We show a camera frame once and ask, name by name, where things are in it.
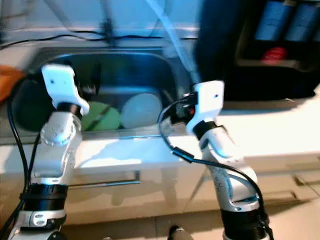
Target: sink basin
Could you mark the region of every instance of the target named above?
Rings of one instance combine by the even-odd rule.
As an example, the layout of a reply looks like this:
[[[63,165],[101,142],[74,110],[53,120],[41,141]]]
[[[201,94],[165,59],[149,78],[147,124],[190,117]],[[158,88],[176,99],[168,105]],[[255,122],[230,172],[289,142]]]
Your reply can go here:
[[[43,48],[30,64],[29,72],[33,77],[24,81],[12,104],[23,137],[34,136],[54,110],[40,70],[46,63],[72,66],[76,83],[92,86],[94,82],[98,88],[98,93],[87,96],[86,100],[110,105],[120,114],[127,101],[139,94],[151,94],[158,98],[162,107],[166,107],[191,86],[188,74],[181,71],[181,63],[164,58],[160,48]],[[131,129],[119,124],[113,130],[85,131],[83,137],[156,136],[155,123]]]

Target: floor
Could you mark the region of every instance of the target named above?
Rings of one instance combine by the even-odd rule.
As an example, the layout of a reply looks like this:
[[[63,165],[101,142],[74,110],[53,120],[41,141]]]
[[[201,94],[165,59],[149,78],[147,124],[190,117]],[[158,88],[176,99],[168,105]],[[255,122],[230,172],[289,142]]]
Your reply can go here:
[[[275,240],[319,240],[320,198],[267,207]],[[172,225],[179,225],[195,240],[222,240],[219,211],[129,219],[90,225],[65,226],[68,239],[166,240]]]

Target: white tube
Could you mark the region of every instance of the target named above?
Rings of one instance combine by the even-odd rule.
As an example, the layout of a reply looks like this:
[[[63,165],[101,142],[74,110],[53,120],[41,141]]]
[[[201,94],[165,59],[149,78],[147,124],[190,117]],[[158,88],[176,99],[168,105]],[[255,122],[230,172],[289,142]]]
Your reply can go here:
[[[194,84],[200,83],[200,78],[196,69],[196,65],[193,59],[187,54],[187,51],[183,48],[180,39],[174,29],[174,26],[172,25],[168,16],[163,12],[162,8],[159,6],[156,0],[146,0],[146,2],[149,4],[149,6],[155,12],[156,16],[162,22],[162,25],[168,33],[172,41],[173,47],[175,48],[183,66],[190,73],[192,82]]]

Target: white countertop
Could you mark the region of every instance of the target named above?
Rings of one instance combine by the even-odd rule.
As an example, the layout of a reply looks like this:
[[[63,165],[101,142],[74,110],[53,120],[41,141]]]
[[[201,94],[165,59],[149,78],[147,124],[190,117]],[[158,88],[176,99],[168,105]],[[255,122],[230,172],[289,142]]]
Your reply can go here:
[[[29,51],[21,48],[28,52],[28,58],[32,56],[31,48]],[[8,48],[6,52],[12,53],[12,49]],[[18,62],[20,65],[15,67],[23,69],[25,61]],[[289,110],[226,110],[217,118],[217,123],[227,128],[245,157],[310,154],[320,156],[320,87],[316,92],[317,96]],[[201,152],[195,137],[172,136],[170,140],[174,145],[200,157]],[[24,148],[29,159],[32,146],[25,145]],[[129,170],[154,167],[158,164],[180,164],[179,162],[181,161],[170,153],[163,140],[158,137],[85,140],[76,154],[76,171],[123,171],[124,167]],[[18,148],[13,145],[0,146],[0,174],[22,171]]]

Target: stainless steel sink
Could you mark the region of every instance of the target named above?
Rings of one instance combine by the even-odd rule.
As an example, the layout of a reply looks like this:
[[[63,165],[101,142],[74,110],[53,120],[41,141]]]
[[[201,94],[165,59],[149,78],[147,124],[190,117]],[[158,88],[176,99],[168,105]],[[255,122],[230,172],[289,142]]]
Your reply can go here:
[[[98,94],[87,96],[88,100],[111,105],[119,112],[128,99],[141,93],[153,94],[165,107],[191,86],[180,61],[164,58],[160,48],[42,48],[29,66],[33,77],[24,81],[13,101],[14,117],[24,143],[32,142],[54,110],[42,84],[40,69],[46,63],[71,65],[80,86],[92,86],[93,82],[98,85]],[[156,135],[155,125],[83,133],[84,139]]]

